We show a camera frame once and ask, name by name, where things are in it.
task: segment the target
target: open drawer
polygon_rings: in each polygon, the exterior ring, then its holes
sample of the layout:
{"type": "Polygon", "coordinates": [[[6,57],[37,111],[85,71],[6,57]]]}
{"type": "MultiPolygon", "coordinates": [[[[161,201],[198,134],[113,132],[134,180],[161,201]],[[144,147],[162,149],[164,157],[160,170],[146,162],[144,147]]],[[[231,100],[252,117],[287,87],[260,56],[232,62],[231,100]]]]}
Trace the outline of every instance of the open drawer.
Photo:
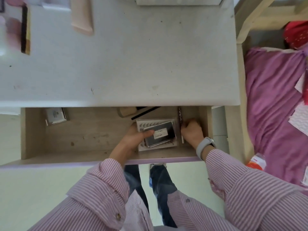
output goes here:
{"type": "MultiPolygon", "coordinates": [[[[131,116],[121,118],[116,107],[70,107],[64,111],[66,122],[47,126],[43,108],[22,108],[21,160],[6,166],[95,164],[109,157],[133,122],[131,116]]],[[[160,107],[141,118],[176,118],[177,114],[177,107],[160,107]]],[[[184,119],[196,118],[204,135],[213,137],[211,107],[182,107],[182,115],[184,119]]],[[[188,143],[180,142],[179,125],[177,127],[177,147],[137,152],[128,164],[198,160],[194,149],[188,143]]]]}

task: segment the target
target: bed frame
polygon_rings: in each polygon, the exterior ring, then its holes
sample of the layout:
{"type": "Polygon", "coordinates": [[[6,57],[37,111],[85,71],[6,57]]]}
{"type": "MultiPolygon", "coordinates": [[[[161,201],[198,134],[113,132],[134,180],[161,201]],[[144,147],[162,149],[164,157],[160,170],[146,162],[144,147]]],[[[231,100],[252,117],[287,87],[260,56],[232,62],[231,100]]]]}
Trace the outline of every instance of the bed frame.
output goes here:
{"type": "Polygon", "coordinates": [[[290,21],[308,20],[308,0],[294,6],[273,6],[275,0],[240,0],[235,8],[237,61],[241,105],[225,106],[230,155],[247,163],[254,148],[247,131],[247,96],[243,55],[249,49],[250,30],[279,30],[290,21]]]}

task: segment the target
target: white watch strap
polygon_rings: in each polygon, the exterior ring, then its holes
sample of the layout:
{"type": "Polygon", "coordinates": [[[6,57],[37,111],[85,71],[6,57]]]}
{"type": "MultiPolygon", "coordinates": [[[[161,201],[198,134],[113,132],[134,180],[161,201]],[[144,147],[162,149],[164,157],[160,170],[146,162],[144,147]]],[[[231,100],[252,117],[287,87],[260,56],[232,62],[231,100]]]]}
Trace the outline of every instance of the white watch strap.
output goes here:
{"type": "Polygon", "coordinates": [[[207,145],[210,145],[210,144],[213,144],[214,147],[216,147],[216,146],[215,146],[215,143],[214,143],[214,140],[212,140],[212,139],[209,138],[209,137],[204,138],[204,140],[202,140],[202,142],[199,143],[199,145],[198,145],[198,147],[197,147],[197,149],[196,149],[196,153],[197,153],[197,156],[198,156],[201,160],[203,160],[202,157],[201,157],[201,154],[202,154],[202,152],[203,152],[203,149],[204,149],[207,145]]]}

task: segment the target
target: striped shirt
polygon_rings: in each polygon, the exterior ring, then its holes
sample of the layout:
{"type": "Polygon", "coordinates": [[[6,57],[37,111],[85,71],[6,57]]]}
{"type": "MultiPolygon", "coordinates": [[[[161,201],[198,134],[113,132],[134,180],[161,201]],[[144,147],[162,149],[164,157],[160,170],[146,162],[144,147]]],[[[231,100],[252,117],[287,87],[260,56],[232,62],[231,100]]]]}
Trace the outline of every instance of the striped shirt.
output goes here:
{"type": "MultiPolygon", "coordinates": [[[[176,191],[170,214],[186,230],[308,230],[308,197],[302,188],[244,166],[220,150],[206,158],[212,190],[225,201],[225,218],[176,191]]],[[[121,165],[106,159],[87,171],[67,198],[31,231],[154,231],[150,215],[129,186],[121,165]]]]}

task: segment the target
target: jeans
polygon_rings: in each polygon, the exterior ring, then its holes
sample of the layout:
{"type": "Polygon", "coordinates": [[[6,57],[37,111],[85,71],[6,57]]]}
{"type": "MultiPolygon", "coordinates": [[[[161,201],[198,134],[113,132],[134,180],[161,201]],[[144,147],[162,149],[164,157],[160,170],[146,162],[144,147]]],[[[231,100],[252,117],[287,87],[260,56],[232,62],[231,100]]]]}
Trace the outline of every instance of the jeans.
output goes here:
{"type": "MultiPolygon", "coordinates": [[[[124,175],[126,181],[129,183],[130,195],[134,190],[143,200],[145,206],[149,210],[148,200],[141,185],[138,165],[126,165],[124,168],[124,175]]],[[[162,216],[163,224],[172,228],[177,228],[174,220],[172,219],[169,207],[167,205],[168,194],[177,191],[176,186],[172,182],[169,173],[165,166],[154,165],[150,170],[150,187],[157,199],[158,210],[162,216]]]]}

